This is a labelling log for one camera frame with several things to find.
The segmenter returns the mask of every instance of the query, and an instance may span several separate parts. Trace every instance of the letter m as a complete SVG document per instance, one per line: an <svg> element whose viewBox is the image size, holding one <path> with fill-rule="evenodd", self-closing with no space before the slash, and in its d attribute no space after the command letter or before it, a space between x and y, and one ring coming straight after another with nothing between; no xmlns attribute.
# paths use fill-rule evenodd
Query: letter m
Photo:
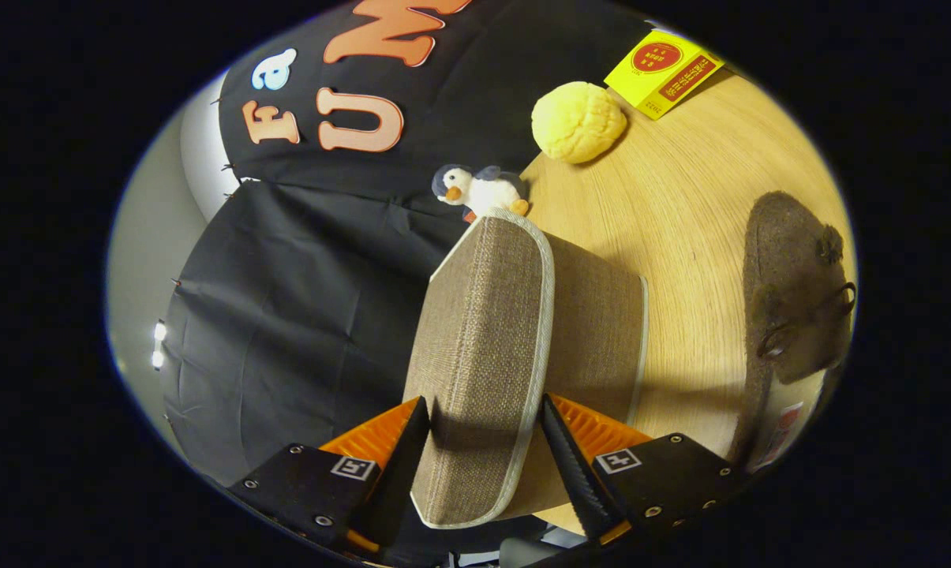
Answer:
<svg viewBox="0 0 951 568"><path fill-rule="evenodd" d="M378 55L399 58L409 67L424 64L436 41L428 35L414 39L395 39L411 33L431 32L444 27L443 21L417 8L436 10L439 14L455 14L471 0L363 0L353 14L371 16L376 21L350 29L328 42L324 62L333 64L350 55Z"/></svg>

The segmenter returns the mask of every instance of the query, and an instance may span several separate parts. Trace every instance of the yellow box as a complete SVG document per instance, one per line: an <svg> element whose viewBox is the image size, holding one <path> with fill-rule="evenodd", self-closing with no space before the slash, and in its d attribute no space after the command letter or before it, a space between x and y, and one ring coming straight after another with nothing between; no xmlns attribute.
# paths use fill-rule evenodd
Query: yellow box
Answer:
<svg viewBox="0 0 951 568"><path fill-rule="evenodd" d="M655 29L612 69L605 83L657 120L723 65L698 44Z"/></svg>

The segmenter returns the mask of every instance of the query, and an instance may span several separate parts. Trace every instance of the red circle label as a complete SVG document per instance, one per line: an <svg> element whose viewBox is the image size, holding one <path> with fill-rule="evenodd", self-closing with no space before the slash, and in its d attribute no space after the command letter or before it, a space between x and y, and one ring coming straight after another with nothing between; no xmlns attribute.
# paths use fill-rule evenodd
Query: red circle label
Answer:
<svg viewBox="0 0 951 568"><path fill-rule="evenodd" d="M633 67L644 73L664 71L682 58L682 51L671 43L647 43L633 54Z"/></svg>

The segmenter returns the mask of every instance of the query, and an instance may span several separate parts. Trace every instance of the orange letter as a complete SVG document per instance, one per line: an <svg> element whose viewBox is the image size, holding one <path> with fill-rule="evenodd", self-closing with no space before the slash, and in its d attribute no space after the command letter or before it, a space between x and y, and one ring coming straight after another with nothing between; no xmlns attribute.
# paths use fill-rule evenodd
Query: orange letter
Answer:
<svg viewBox="0 0 951 568"><path fill-rule="evenodd" d="M245 102L243 110L247 133L251 134L251 141L254 144L261 144L262 140L270 139L285 139L291 141L292 144L299 143L299 129L296 127L294 113L285 111L282 118L276 119L279 109L273 106L258 108L257 101Z"/></svg>
<svg viewBox="0 0 951 568"><path fill-rule="evenodd" d="M360 110L371 112L380 119L377 130L337 129L327 120L317 126L317 140L324 150L351 148L362 151L387 151L402 139L406 119L399 107L387 99L368 95L333 93L328 87L317 91L317 112L331 114L333 110Z"/></svg>
<svg viewBox="0 0 951 568"><path fill-rule="evenodd" d="M415 11L434 9L440 14L457 14L471 0L363 0L353 14L373 16L377 21L350 29L328 42L324 62L337 62L349 55L381 55L399 58L409 67L418 67L429 57L436 41L428 35L415 39L392 39L409 33L431 32L444 27L440 19Z"/></svg>

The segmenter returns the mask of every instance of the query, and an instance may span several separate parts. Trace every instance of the orange gripper pad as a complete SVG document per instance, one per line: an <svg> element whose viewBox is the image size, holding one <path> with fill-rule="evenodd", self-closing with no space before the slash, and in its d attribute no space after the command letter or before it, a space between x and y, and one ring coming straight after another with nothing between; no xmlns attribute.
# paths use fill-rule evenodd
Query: orange gripper pad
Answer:
<svg viewBox="0 0 951 568"><path fill-rule="evenodd" d="M417 404L418 396L378 417L370 418L325 443L319 450L360 460L374 460L384 470Z"/></svg>
<svg viewBox="0 0 951 568"><path fill-rule="evenodd" d="M562 396L549 394L587 463L594 458L651 441L651 436Z"/></svg>

